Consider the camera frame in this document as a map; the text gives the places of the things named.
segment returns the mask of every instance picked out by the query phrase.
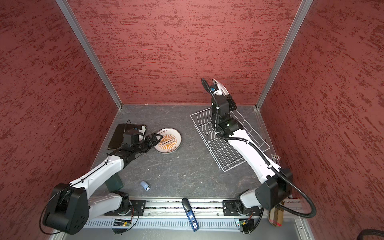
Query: black cable sleeve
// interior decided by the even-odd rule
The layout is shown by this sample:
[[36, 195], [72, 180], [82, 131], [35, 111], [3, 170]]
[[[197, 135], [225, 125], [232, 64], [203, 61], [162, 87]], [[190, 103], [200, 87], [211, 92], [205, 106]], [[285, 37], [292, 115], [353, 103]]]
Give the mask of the black cable sleeve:
[[254, 226], [254, 227], [252, 228], [252, 230], [250, 230], [249, 232], [253, 232], [253, 231], [257, 228], [257, 226], [259, 225], [259, 223], [260, 223], [261, 220], [262, 220], [263, 213], [264, 213], [264, 208], [262, 207], [262, 208], [261, 208], [261, 212], [260, 212], [259, 219], [257, 219], [257, 222], [256, 222], [255, 226]]
[[364, 229], [359, 233], [359, 236], [356, 240], [363, 240], [364, 236], [368, 236], [368, 235], [384, 237], [384, 231], [380, 231], [376, 229]]
[[[212, 92], [211, 89], [208, 89], [206, 88], [206, 86], [208, 85], [207, 81], [202, 78], [201, 79], [201, 82], [204, 86], [204, 88], [207, 90], [207, 92], [212, 96], [213, 100], [215, 101], [215, 104], [216, 106], [218, 106], [217, 104], [217, 101], [216, 101], [216, 97], [214, 95], [214, 93]], [[214, 122], [213, 122], [213, 128], [215, 130], [215, 132], [217, 132], [217, 120], [218, 120], [218, 113], [215, 114], [215, 119], [214, 119]], [[264, 162], [266, 163], [267, 166], [270, 166], [270, 163], [268, 161], [268, 159], [264, 156], [264, 154], [262, 153], [262, 151], [256, 146], [254, 145], [252, 142], [248, 142], [248, 140], [244, 139], [244, 138], [241, 138], [241, 137], [224, 137], [224, 136], [221, 136], [219, 133], [216, 134], [216, 136], [220, 139], [223, 139], [223, 140], [237, 140], [237, 141], [242, 141], [242, 142], [247, 142], [251, 147], [253, 147], [253, 149], [256, 150], [256, 152], [260, 155], [260, 157], [264, 160]], [[303, 196], [303, 198], [308, 202], [308, 204], [310, 205], [311, 207], [311, 212], [308, 213], [308, 214], [304, 214], [304, 213], [301, 213], [301, 212], [297, 212], [297, 211], [294, 211], [292, 209], [289, 209], [287, 208], [286, 206], [283, 206], [283, 205], [280, 205], [278, 204], [276, 207], [278, 209], [282, 209], [282, 210], [285, 210], [291, 214], [294, 214], [296, 216], [299, 216], [299, 217], [304, 217], [304, 218], [312, 218], [316, 215], [316, 206], [314, 205], [313, 201], [310, 199], [309, 196], [307, 196], [301, 189], [299, 189], [296, 185], [294, 185], [289, 179], [287, 179], [283, 174], [281, 174], [281, 172], [279, 172], [278, 170], [276, 170], [273, 166], [270, 166], [269, 167], [277, 176], [279, 176], [283, 181], [285, 181], [287, 184], [291, 185], [294, 189], [296, 189], [296, 191], [298, 191], [300, 193], [301, 196]]]

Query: usb flash drive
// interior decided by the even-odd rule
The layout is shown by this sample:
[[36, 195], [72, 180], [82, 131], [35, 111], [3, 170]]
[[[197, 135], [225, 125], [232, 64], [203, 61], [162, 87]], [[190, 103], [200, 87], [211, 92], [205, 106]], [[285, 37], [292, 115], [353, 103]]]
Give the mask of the usb flash drive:
[[181, 200], [181, 204], [183, 205], [183, 208], [184, 208], [184, 210], [185, 210], [185, 213], [187, 214], [189, 223], [190, 223], [191, 226], [192, 226], [192, 230], [193, 230], [194, 232], [197, 231], [197, 230], [199, 230], [199, 224], [197, 223], [195, 214], [194, 214], [193, 211], [192, 211], [192, 208], [191, 208], [191, 205], [189, 204], [188, 199], [186, 199], [186, 198], [184, 197], [184, 198]]

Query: decorative plate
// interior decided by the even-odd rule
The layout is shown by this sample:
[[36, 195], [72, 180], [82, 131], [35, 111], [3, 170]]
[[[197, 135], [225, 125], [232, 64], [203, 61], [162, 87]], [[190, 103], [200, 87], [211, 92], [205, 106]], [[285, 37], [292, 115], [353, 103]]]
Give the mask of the decorative plate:
[[163, 135], [163, 139], [155, 146], [155, 149], [161, 153], [171, 153], [176, 151], [181, 144], [181, 135], [178, 130], [173, 128], [164, 128], [157, 132]]

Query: red textured wall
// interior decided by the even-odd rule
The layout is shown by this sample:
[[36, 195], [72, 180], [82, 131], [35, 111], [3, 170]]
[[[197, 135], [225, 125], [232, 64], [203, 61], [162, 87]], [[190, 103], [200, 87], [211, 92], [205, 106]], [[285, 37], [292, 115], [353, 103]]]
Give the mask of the red textured wall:
[[0, 239], [45, 239], [53, 186], [90, 169], [117, 107], [54, 0], [1, 1], [0, 42]]
[[68, 0], [124, 104], [255, 104], [301, 0]]
[[384, 3], [315, 0], [262, 115], [316, 239], [384, 230]]

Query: wire dish rack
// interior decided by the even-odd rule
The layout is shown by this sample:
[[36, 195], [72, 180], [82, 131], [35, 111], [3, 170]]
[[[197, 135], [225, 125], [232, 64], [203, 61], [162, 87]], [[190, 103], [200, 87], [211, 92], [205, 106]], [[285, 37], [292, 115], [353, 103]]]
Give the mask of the wire dish rack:
[[[200, 112], [191, 115], [192, 121], [195, 124], [195, 128], [199, 132], [204, 144], [207, 146], [212, 157], [215, 159], [218, 167], [224, 172], [242, 164], [245, 159], [241, 154], [225, 140], [217, 138], [215, 131], [211, 125], [212, 110], [208, 108]], [[248, 136], [253, 142], [265, 152], [270, 149], [270, 146], [264, 141], [264, 139], [254, 130], [254, 128], [248, 123], [247, 120], [240, 114], [238, 110], [232, 111], [231, 116], [239, 121]]]

